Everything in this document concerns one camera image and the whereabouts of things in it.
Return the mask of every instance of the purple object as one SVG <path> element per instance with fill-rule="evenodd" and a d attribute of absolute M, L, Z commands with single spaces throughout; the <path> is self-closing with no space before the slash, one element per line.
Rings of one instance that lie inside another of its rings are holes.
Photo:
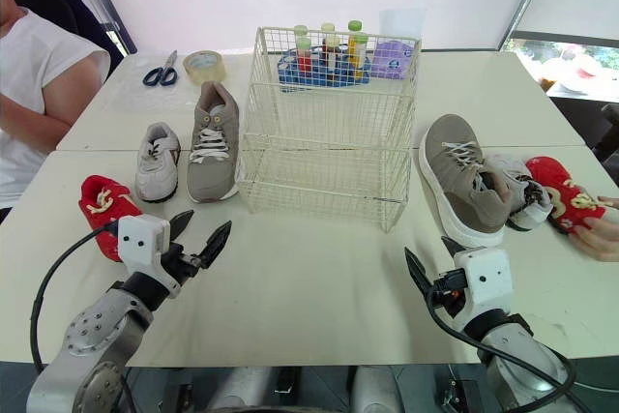
<path fill-rule="evenodd" d="M 387 79 L 404 79 L 412 55 L 413 47 L 401 41 L 381 43 L 374 51 L 370 75 Z"/>

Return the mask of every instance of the human arm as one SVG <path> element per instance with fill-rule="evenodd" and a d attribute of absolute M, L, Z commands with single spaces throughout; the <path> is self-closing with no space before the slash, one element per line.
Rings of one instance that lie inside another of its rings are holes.
<path fill-rule="evenodd" d="M 98 64 L 89 55 L 43 88 L 44 114 L 0 94 L 0 128 L 45 153 L 53 151 L 101 88 Z"/>
<path fill-rule="evenodd" d="M 600 197 L 600 201 L 609 203 L 608 208 L 619 208 L 619 198 Z M 619 224 L 597 218 L 584 222 L 589 228 L 576 226 L 570 234 L 572 244 L 597 260 L 619 261 Z"/>

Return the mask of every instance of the white wire basket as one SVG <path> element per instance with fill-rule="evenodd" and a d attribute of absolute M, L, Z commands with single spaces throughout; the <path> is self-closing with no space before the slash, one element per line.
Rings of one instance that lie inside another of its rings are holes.
<path fill-rule="evenodd" d="M 354 69 L 346 54 L 349 34 L 309 30 L 311 66 L 299 73 L 294 30 L 258 28 L 248 105 L 252 116 L 246 131 L 359 146 L 410 147 L 421 42 L 368 34 L 364 66 Z M 323 60 L 326 36 L 340 44 L 332 69 Z"/>
<path fill-rule="evenodd" d="M 367 35 L 351 54 L 349 34 L 309 30 L 297 47 L 293 29 L 258 28 L 237 171 L 253 212 L 357 218 L 385 231 L 398 220 L 421 43 Z"/>
<path fill-rule="evenodd" d="M 239 192 L 252 212 L 355 218 L 389 231 L 408 202 L 408 150 L 246 134 Z"/>

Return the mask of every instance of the white t-shirt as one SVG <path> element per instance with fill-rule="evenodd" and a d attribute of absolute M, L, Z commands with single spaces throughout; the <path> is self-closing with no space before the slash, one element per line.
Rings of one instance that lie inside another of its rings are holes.
<path fill-rule="evenodd" d="M 105 80 L 109 70 L 105 50 L 27 9 L 22 10 L 26 16 L 0 38 L 0 93 L 44 114 L 44 87 L 91 54 L 98 60 L 102 82 Z M 17 204 L 44 160 L 44 153 L 0 129 L 0 208 Z"/>

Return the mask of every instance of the red shoe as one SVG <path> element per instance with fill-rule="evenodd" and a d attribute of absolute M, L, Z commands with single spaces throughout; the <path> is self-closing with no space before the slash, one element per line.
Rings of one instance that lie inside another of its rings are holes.
<path fill-rule="evenodd" d="M 122 184 L 103 176 L 88 176 L 81 185 L 79 208 L 93 229 L 121 217 L 137 216 L 142 212 L 129 197 L 130 191 Z M 97 243 L 103 255 L 110 260 L 122 261 L 118 256 L 118 240 L 110 232 L 97 236 Z"/>
<path fill-rule="evenodd" d="M 589 228 L 583 222 L 585 218 L 601 218 L 605 213 L 604 204 L 574 184 L 570 173 L 557 160 L 536 157 L 529 160 L 526 167 L 533 179 L 548 191 L 554 207 L 548 220 L 561 232 L 574 232 L 574 227 L 578 225 Z"/>

